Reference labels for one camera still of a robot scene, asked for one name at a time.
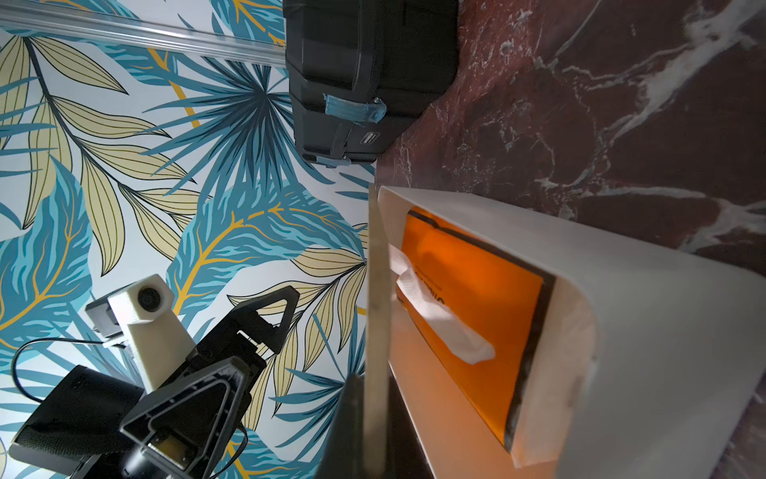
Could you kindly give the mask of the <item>white tissue box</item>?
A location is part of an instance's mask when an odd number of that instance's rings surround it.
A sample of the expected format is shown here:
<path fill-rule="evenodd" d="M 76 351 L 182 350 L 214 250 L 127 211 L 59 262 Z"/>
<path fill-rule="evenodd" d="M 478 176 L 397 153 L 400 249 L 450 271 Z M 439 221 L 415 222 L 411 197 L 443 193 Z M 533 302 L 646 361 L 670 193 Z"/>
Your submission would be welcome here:
<path fill-rule="evenodd" d="M 469 194 L 381 188 L 387 238 L 420 208 L 555 280 L 550 331 L 594 326 L 561 454 L 526 468 L 485 426 L 407 312 L 391 366 L 438 478 L 707 478 L 765 369 L 761 275 Z"/>

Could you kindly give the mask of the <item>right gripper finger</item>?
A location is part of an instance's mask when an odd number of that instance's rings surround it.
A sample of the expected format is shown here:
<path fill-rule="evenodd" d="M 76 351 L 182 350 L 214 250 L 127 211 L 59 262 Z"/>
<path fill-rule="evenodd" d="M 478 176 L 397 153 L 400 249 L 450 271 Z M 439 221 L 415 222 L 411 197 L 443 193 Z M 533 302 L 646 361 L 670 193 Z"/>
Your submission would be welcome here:
<path fill-rule="evenodd" d="M 325 449 L 316 469 L 316 479 L 363 478 L 362 427 L 364 408 L 364 377 L 348 377 L 335 417 L 328 431 Z"/>

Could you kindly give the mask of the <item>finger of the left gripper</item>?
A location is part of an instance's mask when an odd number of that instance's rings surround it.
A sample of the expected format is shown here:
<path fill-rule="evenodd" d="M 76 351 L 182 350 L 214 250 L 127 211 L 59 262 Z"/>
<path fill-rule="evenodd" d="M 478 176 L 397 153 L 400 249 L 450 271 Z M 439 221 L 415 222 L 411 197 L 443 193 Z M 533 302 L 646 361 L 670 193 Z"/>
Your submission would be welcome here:
<path fill-rule="evenodd" d="M 245 412 L 251 370 L 238 357 L 218 361 L 141 399 L 120 432 L 173 478 L 211 478 Z"/>
<path fill-rule="evenodd" d="M 191 351 L 185 362 L 185 375 L 235 357 L 247 366 L 247 383 L 254 383 L 267 367 L 257 347 L 265 345 L 274 354 L 282 351 L 298 300 L 298 291 L 287 285 L 240 303 Z M 269 323 L 259 314 L 260 309 L 281 301 L 285 302 L 285 309 L 278 325 Z"/>

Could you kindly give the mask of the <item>orange tissue pack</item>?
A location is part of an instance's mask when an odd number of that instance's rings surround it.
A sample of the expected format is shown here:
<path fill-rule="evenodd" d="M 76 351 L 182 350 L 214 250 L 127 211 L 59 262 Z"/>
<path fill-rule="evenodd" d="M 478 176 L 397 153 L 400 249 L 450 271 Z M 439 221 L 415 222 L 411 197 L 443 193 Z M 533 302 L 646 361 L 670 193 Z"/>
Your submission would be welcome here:
<path fill-rule="evenodd" d="M 397 299 L 493 435 L 511 448 L 555 278 L 417 207 L 389 255 Z"/>

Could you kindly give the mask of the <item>yellow wooden lid top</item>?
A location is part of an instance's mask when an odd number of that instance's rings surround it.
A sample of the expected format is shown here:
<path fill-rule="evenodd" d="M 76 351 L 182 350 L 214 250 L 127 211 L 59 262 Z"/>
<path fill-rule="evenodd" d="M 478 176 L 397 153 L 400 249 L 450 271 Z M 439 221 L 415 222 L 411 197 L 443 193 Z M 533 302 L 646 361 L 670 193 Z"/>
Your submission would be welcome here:
<path fill-rule="evenodd" d="M 368 207 L 368 315 L 362 469 L 366 478 L 382 478 L 387 461 L 391 271 L 388 239 L 375 187 L 369 190 Z"/>

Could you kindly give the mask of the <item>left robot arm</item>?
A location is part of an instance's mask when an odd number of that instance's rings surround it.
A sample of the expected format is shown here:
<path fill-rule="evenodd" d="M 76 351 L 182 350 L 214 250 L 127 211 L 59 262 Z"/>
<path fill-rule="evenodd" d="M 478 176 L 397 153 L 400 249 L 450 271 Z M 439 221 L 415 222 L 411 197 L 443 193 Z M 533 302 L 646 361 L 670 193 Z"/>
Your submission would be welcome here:
<path fill-rule="evenodd" d="M 72 478 L 219 476 L 267 369 L 259 347 L 282 351 L 298 300 L 290 285 L 264 293 L 194 341 L 159 277 L 99 299 L 91 312 L 121 329 L 141 383 L 74 367 L 20 427 L 10 456 Z"/>

